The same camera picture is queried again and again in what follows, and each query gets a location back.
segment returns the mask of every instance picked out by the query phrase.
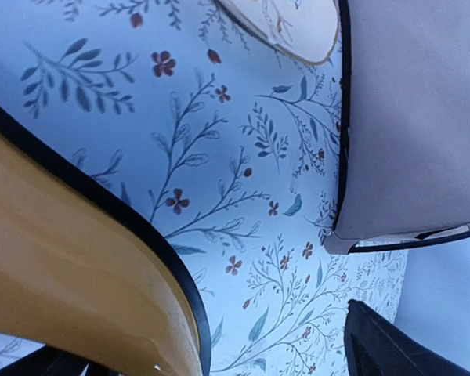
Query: gray fabric chair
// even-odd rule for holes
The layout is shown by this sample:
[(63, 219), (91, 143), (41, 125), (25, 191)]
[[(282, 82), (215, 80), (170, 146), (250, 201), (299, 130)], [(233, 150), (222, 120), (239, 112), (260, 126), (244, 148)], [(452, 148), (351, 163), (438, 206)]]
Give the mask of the gray fabric chair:
[[(346, 116), (327, 251), (470, 237), (470, 0), (349, 5), (349, 130)], [(349, 42), (344, 30), (346, 49)], [(362, 248), (360, 240), (391, 244)]]

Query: leaf pattern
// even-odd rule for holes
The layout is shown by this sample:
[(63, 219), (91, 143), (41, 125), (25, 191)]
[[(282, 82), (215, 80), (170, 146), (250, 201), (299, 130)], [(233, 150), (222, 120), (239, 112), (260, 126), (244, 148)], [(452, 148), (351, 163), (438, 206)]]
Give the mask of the leaf pattern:
[(268, 316), (268, 308), (266, 309), (265, 313), (259, 317), (258, 321), (254, 324), (251, 331), (249, 332), (249, 341), (254, 342), (257, 341), (259, 335), (261, 334), (263, 327), (265, 326), (266, 318)]
[[(406, 253), (339, 257), (320, 245), (337, 215), (341, 38), (329, 63), (310, 67), (212, 0), (21, 9), (0, 20), (0, 47), (31, 43), (14, 61), (0, 48), (0, 61), (17, 72), (22, 100), (2, 105), (18, 119), (30, 111), (26, 128), (180, 255), (207, 310), (210, 375), (347, 374), (348, 300), (393, 320)], [(22, 24), (40, 12), (42, 30), (56, 33)], [(17, 92), (1, 70), (0, 80), (0, 98)]]
[(26, 68), (20, 81), (30, 82), (23, 91), (30, 99), (23, 106), (30, 110), (35, 119), (40, 116), (40, 109), (48, 106), (49, 96), (56, 82), (60, 82), (58, 90), (61, 100), (67, 102), (73, 95), (78, 106), (85, 112), (91, 112), (95, 107), (104, 114), (106, 103), (111, 103), (115, 114), (118, 115), (121, 114), (122, 108), (134, 112), (132, 96), (122, 95), (120, 91), (114, 90), (114, 82), (110, 76), (119, 73), (124, 75), (127, 82), (134, 82), (134, 78), (125, 69), (130, 67), (136, 58), (129, 54), (125, 63), (114, 65), (111, 69), (100, 69), (103, 61), (95, 59), (102, 51), (89, 49), (81, 52), (87, 43), (87, 38), (73, 42), (58, 61), (43, 56), (33, 45), (26, 43), (29, 50), (36, 55), (38, 64)]
[(63, 7), (64, 20), (74, 22), (80, 14), (80, 6), (84, 0), (31, 0), (34, 4), (61, 4)]
[(222, 319), (219, 325), (217, 326), (216, 330), (214, 331), (214, 334), (211, 337), (211, 347), (215, 348), (215, 346), (218, 344), (219, 339), (221, 338), (222, 335)]
[(292, 206), (284, 213), (287, 217), (292, 217), (293, 215), (296, 215), (301, 210), (302, 206), (302, 199), (301, 199), (301, 194), (298, 193), (295, 196), (295, 202), (293, 203)]

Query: wall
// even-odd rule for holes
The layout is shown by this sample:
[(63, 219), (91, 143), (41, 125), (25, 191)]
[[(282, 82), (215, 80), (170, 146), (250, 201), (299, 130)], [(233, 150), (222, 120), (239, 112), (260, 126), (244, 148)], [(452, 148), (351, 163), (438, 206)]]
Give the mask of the wall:
[(410, 251), (396, 326), (470, 371), (470, 240)]

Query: painted flower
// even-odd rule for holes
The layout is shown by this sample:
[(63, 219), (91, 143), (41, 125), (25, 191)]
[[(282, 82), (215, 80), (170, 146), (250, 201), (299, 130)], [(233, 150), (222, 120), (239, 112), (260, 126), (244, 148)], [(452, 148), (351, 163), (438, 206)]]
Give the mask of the painted flower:
[(171, 58), (169, 51), (162, 51), (160, 54), (154, 52), (151, 54), (151, 59), (156, 63), (154, 73), (157, 77), (161, 77), (163, 74), (168, 76), (174, 74), (175, 60)]
[(289, 263), (289, 260), (291, 258), (289, 256), (284, 256), (281, 260), (280, 260), (280, 268), (282, 270), (287, 270), (288, 269), (288, 263)]
[(209, 49), (207, 51), (207, 56), (214, 64), (220, 64), (221, 59), (219, 58), (218, 53), (214, 49)]
[(277, 215), (278, 214), (278, 211), (277, 209), (279, 208), (279, 203), (276, 202), (275, 204), (273, 203), (273, 201), (270, 201), (269, 202), (269, 210), (268, 210), (268, 215)]
[(313, 244), (307, 241), (306, 248), (303, 249), (303, 257), (308, 260), (308, 257), (310, 257), (312, 253), (313, 253)]
[(312, 334), (312, 327), (306, 327), (305, 333), (302, 334), (301, 338), (307, 339)]
[(227, 91), (228, 91), (228, 88), (225, 85), (221, 86), (220, 89), (215, 90), (216, 94), (219, 97), (219, 102), (225, 103), (225, 102), (228, 102), (232, 99), (231, 96), (226, 94)]
[(230, 264), (226, 267), (226, 272), (229, 273), (231, 272), (233, 276), (236, 276), (238, 274), (238, 269), (242, 266), (242, 261), (239, 260), (236, 262), (235, 256), (230, 257)]
[(135, 29), (143, 25), (143, 16), (140, 13), (134, 13), (131, 16), (131, 25)]
[(181, 198), (183, 190), (176, 188), (174, 190), (174, 197), (170, 197), (165, 201), (165, 204), (169, 207), (174, 207), (174, 213), (181, 214), (182, 208), (188, 208), (190, 206), (190, 200), (187, 198)]

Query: black piping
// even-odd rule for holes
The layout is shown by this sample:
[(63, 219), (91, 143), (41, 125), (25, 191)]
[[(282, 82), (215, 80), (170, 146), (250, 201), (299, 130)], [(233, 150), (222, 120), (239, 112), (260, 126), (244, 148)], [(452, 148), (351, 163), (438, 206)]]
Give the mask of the black piping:
[(41, 165), (56, 178), (79, 192), (95, 206), (127, 227), (158, 258), (178, 281), (193, 310), (200, 336), (200, 361), (202, 373), (208, 376), (211, 367), (211, 332), (207, 314), (192, 276), (170, 244), (138, 212), (110, 191), (103, 188), (84, 172), (66, 161), (53, 149), (20, 125), (0, 107), (0, 134)]
[(352, 89), (352, 27), (348, 0), (339, 0), (339, 14), (342, 24), (342, 119), (339, 141), (339, 173), (338, 173), (338, 207), (333, 230), (338, 224), (339, 213), (342, 209), (346, 191), (348, 172), (349, 128), (350, 128), (350, 93)]
[(416, 240), (408, 241), (387, 245), (370, 245), (368, 247), (356, 247), (353, 246), (349, 250), (350, 253), (368, 253), (368, 252), (384, 252), (384, 251), (399, 251), (401, 249), (412, 249), (412, 248), (422, 248), (429, 247), (431, 245), (445, 244), (450, 243), (451, 241), (468, 239), (470, 237), (470, 230), (464, 233), (456, 233), (454, 235), (449, 235), (448, 237), (441, 237), (436, 239), (427, 239), (427, 240)]

